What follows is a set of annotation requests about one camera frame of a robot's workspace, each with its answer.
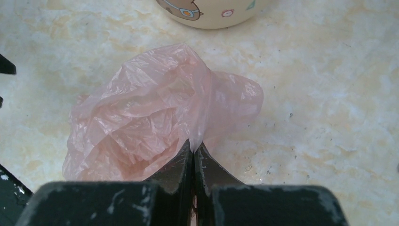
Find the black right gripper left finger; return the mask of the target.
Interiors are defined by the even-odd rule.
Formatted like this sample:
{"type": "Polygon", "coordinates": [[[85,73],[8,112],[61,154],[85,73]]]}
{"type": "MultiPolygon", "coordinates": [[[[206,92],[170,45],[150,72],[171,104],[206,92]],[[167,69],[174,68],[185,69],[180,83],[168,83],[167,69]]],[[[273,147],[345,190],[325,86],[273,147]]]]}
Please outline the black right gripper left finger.
{"type": "Polygon", "coordinates": [[[157,185],[151,226],[189,226],[192,214],[193,153],[186,140],[174,158],[145,181],[157,185]]]}

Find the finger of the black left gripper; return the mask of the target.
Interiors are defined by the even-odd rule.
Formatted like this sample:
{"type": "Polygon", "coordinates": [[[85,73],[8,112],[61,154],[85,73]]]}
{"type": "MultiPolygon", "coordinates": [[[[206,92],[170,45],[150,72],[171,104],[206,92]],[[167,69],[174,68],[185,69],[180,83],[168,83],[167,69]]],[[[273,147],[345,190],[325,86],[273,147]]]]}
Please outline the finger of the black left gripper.
{"type": "Polygon", "coordinates": [[[16,75],[16,66],[0,54],[0,73],[16,75]]]}

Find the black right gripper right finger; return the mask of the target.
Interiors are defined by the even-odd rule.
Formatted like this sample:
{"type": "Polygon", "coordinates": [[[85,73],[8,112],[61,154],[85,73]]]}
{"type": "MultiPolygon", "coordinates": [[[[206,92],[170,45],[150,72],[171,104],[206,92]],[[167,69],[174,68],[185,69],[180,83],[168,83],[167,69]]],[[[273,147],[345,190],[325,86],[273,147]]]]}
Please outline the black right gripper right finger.
{"type": "Polygon", "coordinates": [[[197,226],[213,225],[211,190],[214,186],[242,185],[209,153],[204,143],[193,157],[193,212],[197,226]]]}

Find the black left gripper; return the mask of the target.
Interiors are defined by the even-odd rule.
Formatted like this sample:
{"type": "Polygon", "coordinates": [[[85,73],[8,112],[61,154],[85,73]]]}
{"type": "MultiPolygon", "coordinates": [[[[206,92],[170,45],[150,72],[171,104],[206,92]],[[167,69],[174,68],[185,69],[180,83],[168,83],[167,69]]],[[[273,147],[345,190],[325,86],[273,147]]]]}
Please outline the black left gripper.
{"type": "Polygon", "coordinates": [[[0,167],[0,224],[14,226],[26,207],[32,191],[5,167],[0,167]]]}

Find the pink plastic trash bag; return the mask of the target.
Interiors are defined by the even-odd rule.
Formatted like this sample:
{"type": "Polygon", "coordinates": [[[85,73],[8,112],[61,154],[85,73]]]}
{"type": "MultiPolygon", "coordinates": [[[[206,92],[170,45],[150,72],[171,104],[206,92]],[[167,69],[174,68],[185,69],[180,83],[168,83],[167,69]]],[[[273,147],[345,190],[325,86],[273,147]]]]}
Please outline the pink plastic trash bag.
{"type": "Polygon", "coordinates": [[[217,141],[260,113],[262,87],[210,70],[187,44],[155,48],[124,62],[113,78],[71,109],[62,174],[71,181],[140,181],[188,141],[217,141]]]}

